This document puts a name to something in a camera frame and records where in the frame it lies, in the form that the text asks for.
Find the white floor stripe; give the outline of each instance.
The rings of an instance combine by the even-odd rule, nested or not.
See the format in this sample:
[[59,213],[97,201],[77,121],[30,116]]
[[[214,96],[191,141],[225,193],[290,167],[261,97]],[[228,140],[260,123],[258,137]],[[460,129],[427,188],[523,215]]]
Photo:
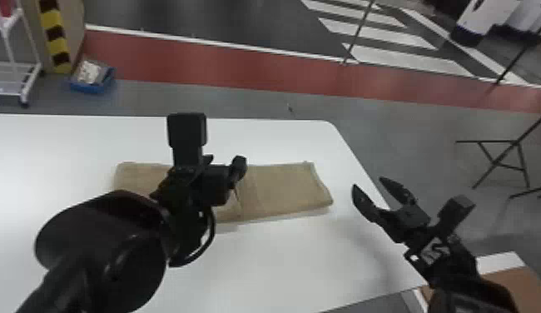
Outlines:
[[[118,33],[121,35],[147,37],[147,38],[155,38],[155,39],[170,40],[170,41],[177,41],[177,42],[199,43],[199,44],[208,45],[208,46],[228,47],[232,49],[241,49],[241,50],[248,50],[248,51],[255,51],[255,52],[266,52],[266,53],[280,54],[280,55],[290,56],[290,57],[304,57],[304,58],[334,61],[334,62],[342,62],[343,60],[342,57],[330,57],[330,56],[325,56],[321,54],[294,52],[294,51],[273,49],[273,48],[268,48],[268,47],[256,47],[256,46],[242,45],[242,44],[229,43],[229,42],[218,42],[214,40],[206,40],[206,39],[175,36],[175,35],[166,35],[166,34],[156,33],[156,32],[133,31],[130,29],[125,29],[125,28],[108,27],[108,26],[101,26],[101,25],[94,25],[94,24],[86,24],[86,29],[91,30],[91,31]],[[356,60],[351,60],[351,59],[347,60],[347,62],[357,63]]]
[[[432,31],[436,32],[441,37],[445,38],[446,40],[452,42],[455,46],[457,46],[459,49],[463,50],[467,54],[469,54],[472,58],[477,60],[478,62],[481,62],[484,64],[487,68],[489,68],[492,72],[495,72],[496,74],[500,74],[504,72],[505,67],[498,64],[496,61],[492,60],[491,58],[487,57],[482,52],[472,48],[472,47],[465,47],[459,45],[457,42],[452,41],[449,39],[449,32],[447,32],[442,27],[438,26],[436,23],[430,21],[427,17],[423,16],[422,14],[414,11],[409,10],[407,8],[402,8],[401,10],[405,11],[408,15],[410,15],[412,18],[417,20],[418,22],[421,22],[424,24],[427,28],[431,29]],[[512,83],[518,83],[518,84],[525,84],[527,83],[523,78],[516,75],[513,72],[509,72],[508,75],[505,76],[505,79]]]
[[[328,3],[317,2],[313,0],[301,0],[310,10],[332,13],[344,17],[362,18],[364,10],[354,10],[352,8],[338,7]],[[399,22],[394,17],[389,17],[382,14],[370,13],[368,21],[380,22],[382,24],[394,25],[398,27],[406,27],[402,22]]]
[[[336,0],[338,2],[344,2],[344,3],[349,3],[349,4],[358,4],[362,7],[367,7],[370,5],[370,2],[369,1],[365,1],[365,0]],[[372,8],[376,9],[376,10],[381,10],[381,7],[379,7],[377,4],[374,4],[372,6]]]
[[466,77],[473,75],[457,62],[437,57],[423,57],[415,54],[395,52],[374,47],[354,46],[352,55],[360,62],[381,64],[389,67],[403,67],[426,72],[440,72]]
[[[319,20],[331,32],[343,33],[346,35],[354,35],[356,30],[358,29],[358,25],[356,24],[333,21],[328,18],[320,18]],[[403,32],[392,32],[392,31],[386,31],[384,29],[363,26],[362,30],[360,31],[359,37],[371,38],[371,39],[381,40],[384,42],[394,42],[394,43],[403,44],[407,46],[423,47],[426,49],[435,50],[435,47],[432,46],[429,42],[425,41],[422,37],[410,35],[408,33],[403,33]]]

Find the black mount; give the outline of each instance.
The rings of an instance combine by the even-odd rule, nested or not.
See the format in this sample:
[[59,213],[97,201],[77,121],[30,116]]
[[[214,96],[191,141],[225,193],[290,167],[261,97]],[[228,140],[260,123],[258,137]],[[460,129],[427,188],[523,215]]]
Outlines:
[[[247,171],[246,159],[236,156],[229,166],[211,165],[203,156],[206,116],[202,113],[167,117],[167,137],[174,166],[150,197],[175,218],[180,245],[171,254],[170,267],[184,266],[198,258],[212,243],[216,220],[213,206],[223,206]],[[201,238],[208,231],[206,242]]]

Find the red floor marking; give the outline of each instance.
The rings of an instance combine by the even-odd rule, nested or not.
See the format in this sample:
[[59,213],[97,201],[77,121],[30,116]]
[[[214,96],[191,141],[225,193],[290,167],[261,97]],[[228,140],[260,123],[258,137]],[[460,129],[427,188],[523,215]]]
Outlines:
[[455,107],[541,112],[541,89],[464,77],[87,31],[84,55],[117,68],[117,77],[277,92],[362,97]]

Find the white table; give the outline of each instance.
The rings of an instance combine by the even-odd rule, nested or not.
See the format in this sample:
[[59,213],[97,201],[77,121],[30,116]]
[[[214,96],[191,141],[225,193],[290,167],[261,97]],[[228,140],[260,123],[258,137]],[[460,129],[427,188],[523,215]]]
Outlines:
[[[387,204],[331,124],[209,120],[208,137],[219,163],[313,161],[335,204],[226,227],[198,261],[168,270],[140,312],[318,312],[425,284],[405,248],[353,207],[353,183]],[[121,161],[171,164],[165,118],[0,115],[0,312],[45,274],[33,256],[40,227],[110,191]]]

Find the white shelf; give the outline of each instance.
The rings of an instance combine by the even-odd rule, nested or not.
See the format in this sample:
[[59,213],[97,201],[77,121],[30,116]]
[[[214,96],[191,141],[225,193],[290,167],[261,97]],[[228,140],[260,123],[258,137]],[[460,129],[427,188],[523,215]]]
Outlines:
[[19,20],[21,16],[22,10],[20,8],[16,8],[14,9],[14,11],[12,11],[12,15],[10,17],[2,18],[2,25],[4,26],[4,30],[6,33],[10,32],[12,27],[16,24],[16,21]]
[[[17,63],[14,58],[9,34],[18,20],[22,20],[26,29],[27,38],[36,60],[33,64]],[[30,26],[24,16],[22,0],[16,0],[16,7],[12,10],[10,17],[0,17],[0,32],[8,56],[8,62],[0,62],[0,95],[19,96],[22,107],[27,107],[27,96],[42,70],[42,64],[39,62],[36,43],[33,41]]]
[[0,95],[26,96],[29,87],[41,70],[41,64],[15,63],[17,75],[14,76],[10,62],[0,62]]

